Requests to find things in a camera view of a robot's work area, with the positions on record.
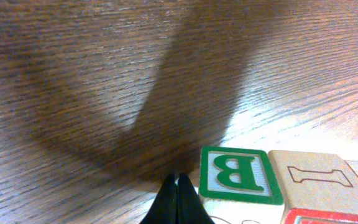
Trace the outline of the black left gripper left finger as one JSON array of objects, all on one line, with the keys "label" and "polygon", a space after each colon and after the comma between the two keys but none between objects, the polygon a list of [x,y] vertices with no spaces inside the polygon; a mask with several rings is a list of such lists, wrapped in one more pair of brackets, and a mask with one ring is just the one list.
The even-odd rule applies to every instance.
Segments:
[{"label": "black left gripper left finger", "polygon": [[175,175],[170,174],[140,224],[175,224],[177,212]]}]

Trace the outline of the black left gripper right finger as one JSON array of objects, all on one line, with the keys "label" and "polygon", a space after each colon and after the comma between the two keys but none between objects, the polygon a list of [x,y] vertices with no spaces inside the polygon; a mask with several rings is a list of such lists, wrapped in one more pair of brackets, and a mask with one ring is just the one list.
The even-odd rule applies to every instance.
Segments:
[{"label": "black left gripper right finger", "polygon": [[214,224],[204,209],[190,178],[181,173],[177,182],[177,223]]}]

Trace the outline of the red letter block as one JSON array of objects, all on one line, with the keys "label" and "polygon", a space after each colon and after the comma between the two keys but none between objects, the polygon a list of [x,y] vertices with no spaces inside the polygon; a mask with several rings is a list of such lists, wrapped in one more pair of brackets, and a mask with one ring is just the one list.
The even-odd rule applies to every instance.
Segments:
[{"label": "red letter block", "polygon": [[336,154],[270,151],[282,223],[358,223],[358,176]]}]

